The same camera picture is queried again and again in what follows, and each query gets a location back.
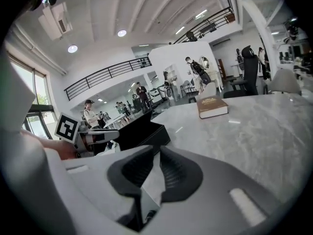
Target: brown book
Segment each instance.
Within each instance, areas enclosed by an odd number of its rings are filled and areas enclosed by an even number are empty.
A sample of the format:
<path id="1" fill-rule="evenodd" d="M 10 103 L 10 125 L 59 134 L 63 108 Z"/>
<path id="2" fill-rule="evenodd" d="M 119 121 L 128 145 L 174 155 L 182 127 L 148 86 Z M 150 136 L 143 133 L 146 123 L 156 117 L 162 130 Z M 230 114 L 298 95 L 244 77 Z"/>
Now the brown book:
<path id="1" fill-rule="evenodd" d="M 200 118 L 215 117 L 228 113 L 228 104 L 219 96 L 210 96 L 197 101 Z"/>

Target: white shirt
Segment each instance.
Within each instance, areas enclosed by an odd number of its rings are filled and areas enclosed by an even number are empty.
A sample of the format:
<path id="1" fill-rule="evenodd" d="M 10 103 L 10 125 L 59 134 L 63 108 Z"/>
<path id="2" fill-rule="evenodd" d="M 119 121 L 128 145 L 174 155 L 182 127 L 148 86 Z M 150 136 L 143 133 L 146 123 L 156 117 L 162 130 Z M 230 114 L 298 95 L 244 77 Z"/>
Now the white shirt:
<path id="1" fill-rule="evenodd" d="M 84 110 L 84 116 L 87 121 L 87 123 L 93 128 L 95 126 L 98 126 L 98 117 L 92 110 Z"/>
<path id="2" fill-rule="evenodd" d="M 259 59 L 262 64 L 265 64 L 265 51 L 259 53 Z"/>

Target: chair headrest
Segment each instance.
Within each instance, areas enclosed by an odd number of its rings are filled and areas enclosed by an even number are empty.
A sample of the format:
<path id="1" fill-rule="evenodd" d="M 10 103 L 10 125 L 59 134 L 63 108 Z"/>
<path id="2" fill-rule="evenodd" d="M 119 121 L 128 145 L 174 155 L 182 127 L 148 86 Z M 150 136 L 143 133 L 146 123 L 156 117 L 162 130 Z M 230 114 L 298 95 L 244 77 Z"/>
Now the chair headrest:
<path id="1" fill-rule="evenodd" d="M 243 48 L 243 50 L 241 51 L 241 55 L 243 58 L 254 58 L 254 52 L 250 48 L 250 46 Z"/>

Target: white column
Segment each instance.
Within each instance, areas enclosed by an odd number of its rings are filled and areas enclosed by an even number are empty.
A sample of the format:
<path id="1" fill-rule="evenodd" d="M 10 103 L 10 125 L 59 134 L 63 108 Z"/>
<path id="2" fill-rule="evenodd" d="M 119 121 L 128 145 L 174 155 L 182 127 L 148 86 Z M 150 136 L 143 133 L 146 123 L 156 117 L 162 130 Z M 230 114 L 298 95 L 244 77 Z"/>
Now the white column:
<path id="1" fill-rule="evenodd" d="M 152 85 L 152 83 L 151 83 L 151 81 L 150 81 L 150 78 L 148 77 L 148 74 L 147 74 L 147 73 L 144 73 L 144 74 L 143 74 L 143 77 L 144 77 L 145 80 L 146 80 L 146 83 L 147 83 L 147 85 L 148 85 L 149 90 L 152 90 L 152 89 L 153 89 L 153 85 Z"/>
<path id="2" fill-rule="evenodd" d="M 271 77 L 273 78 L 277 72 L 276 57 L 278 57 L 275 47 L 275 40 L 270 30 L 266 27 L 266 19 L 264 18 L 262 12 L 259 10 L 257 5 L 253 2 L 253 0 L 244 0 L 243 7 L 252 18 L 256 28 L 258 29 L 262 37 L 266 52 L 268 54 Z"/>

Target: railing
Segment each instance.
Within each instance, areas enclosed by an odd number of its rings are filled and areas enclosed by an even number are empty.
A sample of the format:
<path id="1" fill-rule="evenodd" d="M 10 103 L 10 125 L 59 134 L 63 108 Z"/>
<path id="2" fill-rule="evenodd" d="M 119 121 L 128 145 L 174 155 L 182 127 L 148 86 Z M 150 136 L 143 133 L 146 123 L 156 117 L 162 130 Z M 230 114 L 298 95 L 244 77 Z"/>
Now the railing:
<path id="1" fill-rule="evenodd" d="M 190 29 L 188 32 L 193 32 L 194 41 L 204 37 L 206 34 L 215 31 L 217 28 L 235 21 L 235 15 L 231 7 L 227 7 L 207 19 L 203 20 L 201 23 L 197 24 L 195 27 Z M 190 39 L 187 37 L 187 33 L 178 38 L 174 44 L 190 42 Z"/>
<path id="2" fill-rule="evenodd" d="M 152 64 L 148 57 L 133 59 L 123 63 L 112 65 L 82 78 L 81 80 L 67 87 L 64 91 L 67 94 L 68 100 L 71 100 L 74 97 L 78 96 L 80 93 L 83 93 L 84 91 L 104 81 L 107 81 L 121 74 L 135 71 L 151 65 Z"/>

